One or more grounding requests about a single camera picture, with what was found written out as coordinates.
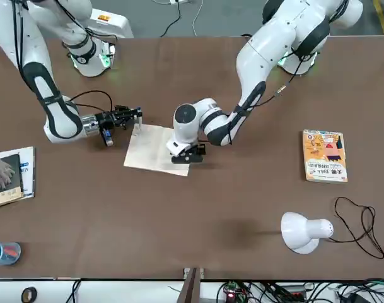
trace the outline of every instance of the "floor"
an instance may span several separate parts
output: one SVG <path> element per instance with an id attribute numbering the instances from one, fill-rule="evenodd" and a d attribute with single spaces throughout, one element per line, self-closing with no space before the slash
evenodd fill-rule
<path id="1" fill-rule="evenodd" d="M 202 0 L 189 0 L 180 5 L 181 20 L 167 36 L 193 36 L 192 22 Z M 331 29 L 332 35 L 382 35 L 383 30 L 374 3 L 361 0 L 364 13 L 358 23 L 348 29 Z M 91 0 L 94 8 L 117 13 L 129 19 L 136 38 L 159 37 L 177 16 L 176 5 L 160 5 L 153 0 Z M 262 24 L 265 0 L 205 0 L 195 29 L 203 36 L 237 36 L 255 33 Z"/>

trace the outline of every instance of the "cup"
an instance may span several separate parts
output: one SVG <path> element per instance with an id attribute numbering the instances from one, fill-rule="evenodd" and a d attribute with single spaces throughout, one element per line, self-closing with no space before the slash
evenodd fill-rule
<path id="1" fill-rule="evenodd" d="M 0 266 L 14 264 L 20 256 L 21 246 L 18 243 L 0 243 Z"/>

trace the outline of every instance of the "white cable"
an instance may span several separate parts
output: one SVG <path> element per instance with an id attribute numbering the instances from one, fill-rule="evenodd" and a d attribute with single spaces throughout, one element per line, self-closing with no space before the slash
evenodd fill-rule
<path id="1" fill-rule="evenodd" d="M 197 15 L 196 15 L 196 17 L 194 18 L 193 23 L 192 23 L 193 32 L 194 32 L 194 35 L 195 35 L 196 37 L 197 37 L 197 34 L 196 34 L 196 29 L 194 28 L 194 23 L 196 22 L 197 18 L 198 18 L 199 15 L 200 15 L 200 11 L 202 10 L 203 4 L 204 4 L 204 0 L 202 0 L 202 4 L 200 5 L 199 10 L 197 11 Z"/>
<path id="2" fill-rule="evenodd" d="M 171 4 L 171 2 L 158 2 L 157 0 L 152 0 L 152 2 L 155 2 L 157 4 Z"/>

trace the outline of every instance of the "desk lamp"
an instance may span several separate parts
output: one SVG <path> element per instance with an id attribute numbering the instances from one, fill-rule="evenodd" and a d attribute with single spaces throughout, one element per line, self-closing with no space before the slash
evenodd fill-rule
<path id="1" fill-rule="evenodd" d="M 326 219 L 308 220 L 299 213 L 285 213 L 281 218 L 284 242 L 298 254 L 312 253 L 319 239 L 333 235 L 333 225 Z"/>

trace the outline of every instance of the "book cover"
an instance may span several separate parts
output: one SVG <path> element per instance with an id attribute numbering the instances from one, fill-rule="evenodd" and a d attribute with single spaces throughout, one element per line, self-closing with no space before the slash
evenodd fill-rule
<path id="1" fill-rule="evenodd" d="M 14 154 L 18 154 L 21 161 L 22 199 L 33 198 L 35 196 L 35 148 L 31 146 L 2 151 L 0 152 L 0 158 Z"/>
<path id="2" fill-rule="evenodd" d="M 20 156 L 0 159 L 0 206 L 22 198 Z"/>
<path id="3" fill-rule="evenodd" d="M 347 182 L 346 151 L 342 133 L 305 129 L 303 149 L 308 181 Z"/>

